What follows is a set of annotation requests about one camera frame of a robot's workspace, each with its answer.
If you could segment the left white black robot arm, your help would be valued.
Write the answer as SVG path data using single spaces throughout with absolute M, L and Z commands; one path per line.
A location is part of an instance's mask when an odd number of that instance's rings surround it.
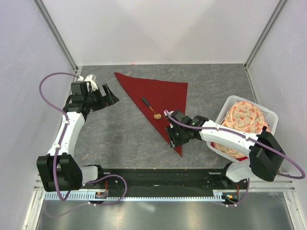
M 87 116 L 119 101 L 107 84 L 100 88 L 92 80 L 73 82 L 71 95 L 65 106 L 61 127 L 47 155 L 38 157 L 36 165 L 47 192 L 78 190 L 89 182 L 94 188 L 105 184 L 105 176 L 98 172 L 98 165 L 80 167 L 73 158 L 75 145 Z

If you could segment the teal handled gold spoon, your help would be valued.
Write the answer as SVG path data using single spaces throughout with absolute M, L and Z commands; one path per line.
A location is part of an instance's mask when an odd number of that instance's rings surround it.
M 144 98 L 144 97 L 142 97 L 142 101 L 146 104 L 146 106 L 154 113 L 154 119 L 156 119 L 156 120 L 159 120 L 159 119 L 161 119 L 162 118 L 162 115 L 160 114 L 160 113 L 156 113 L 155 111 L 154 111 L 154 109 L 150 106 L 150 104 L 149 104 L 149 102 Z

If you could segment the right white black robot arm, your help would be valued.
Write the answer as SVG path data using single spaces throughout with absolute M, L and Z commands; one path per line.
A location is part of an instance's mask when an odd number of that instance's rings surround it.
M 232 188 L 237 182 L 258 177 L 264 181 L 274 181 L 285 155 L 275 137 L 268 131 L 260 134 L 247 133 L 224 127 L 214 121 L 196 116 L 191 119 L 179 110 L 165 111 L 170 125 L 166 133 L 172 148 L 180 147 L 190 140 L 197 139 L 215 142 L 244 154 L 247 159 L 232 162 L 220 176 L 224 188 Z

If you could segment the dark red cloth napkin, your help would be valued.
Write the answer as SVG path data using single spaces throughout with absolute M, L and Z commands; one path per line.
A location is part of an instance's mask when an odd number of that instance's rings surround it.
M 114 74 L 124 91 L 143 115 L 163 139 L 170 144 L 165 130 L 170 123 L 164 117 L 164 110 L 180 110 L 183 113 L 186 111 L 188 84 L 186 82 L 135 78 L 119 72 Z M 154 119 L 154 113 L 142 101 L 142 97 L 149 102 L 156 113 L 162 115 L 161 119 Z

